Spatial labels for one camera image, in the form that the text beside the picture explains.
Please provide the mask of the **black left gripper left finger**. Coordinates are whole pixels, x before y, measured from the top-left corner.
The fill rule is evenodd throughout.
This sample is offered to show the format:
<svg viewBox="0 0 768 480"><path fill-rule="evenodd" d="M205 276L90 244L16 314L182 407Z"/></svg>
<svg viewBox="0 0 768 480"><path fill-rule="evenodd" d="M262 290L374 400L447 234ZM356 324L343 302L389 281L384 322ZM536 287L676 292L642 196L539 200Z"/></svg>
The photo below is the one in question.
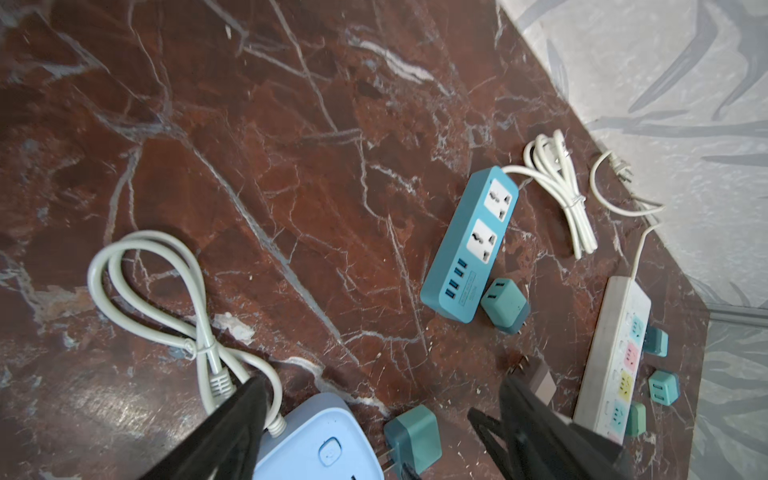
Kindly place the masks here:
<svg viewBox="0 0 768 480"><path fill-rule="evenodd" d="M265 380L248 380L143 477L251 479L267 410Z"/></svg>

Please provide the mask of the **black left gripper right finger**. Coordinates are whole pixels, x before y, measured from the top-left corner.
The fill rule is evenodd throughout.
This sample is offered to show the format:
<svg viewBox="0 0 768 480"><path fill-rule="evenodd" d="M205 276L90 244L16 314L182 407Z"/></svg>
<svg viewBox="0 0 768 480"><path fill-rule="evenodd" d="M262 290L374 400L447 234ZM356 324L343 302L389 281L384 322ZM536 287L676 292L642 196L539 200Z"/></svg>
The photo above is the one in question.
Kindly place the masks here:
<svg viewBox="0 0 768 480"><path fill-rule="evenodd" d="M467 418L506 479L628 479L621 445L563 421L520 379L499 390L500 419L471 408Z"/></svg>

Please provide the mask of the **light blue square socket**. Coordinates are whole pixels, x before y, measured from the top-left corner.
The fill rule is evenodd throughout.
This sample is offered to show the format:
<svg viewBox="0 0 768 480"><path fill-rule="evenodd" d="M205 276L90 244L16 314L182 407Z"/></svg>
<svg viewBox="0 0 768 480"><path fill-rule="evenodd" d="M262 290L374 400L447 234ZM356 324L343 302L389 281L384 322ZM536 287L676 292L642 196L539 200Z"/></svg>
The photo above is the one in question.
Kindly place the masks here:
<svg viewBox="0 0 768 480"><path fill-rule="evenodd" d="M277 438L262 439L255 479L382 479L378 457L346 402L317 394L286 416Z"/></svg>

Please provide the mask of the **teal charger plug front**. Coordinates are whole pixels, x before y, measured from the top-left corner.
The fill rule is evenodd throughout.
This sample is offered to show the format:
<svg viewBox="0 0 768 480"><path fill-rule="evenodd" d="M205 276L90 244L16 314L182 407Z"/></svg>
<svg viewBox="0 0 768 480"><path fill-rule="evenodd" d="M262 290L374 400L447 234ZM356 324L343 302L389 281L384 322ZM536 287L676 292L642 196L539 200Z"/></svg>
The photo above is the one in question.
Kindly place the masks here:
<svg viewBox="0 0 768 480"><path fill-rule="evenodd" d="M398 479L420 479L421 474L442 457L442 445L436 415L425 405L418 405L383 427L386 450L382 472L395 473Z"/></svg>

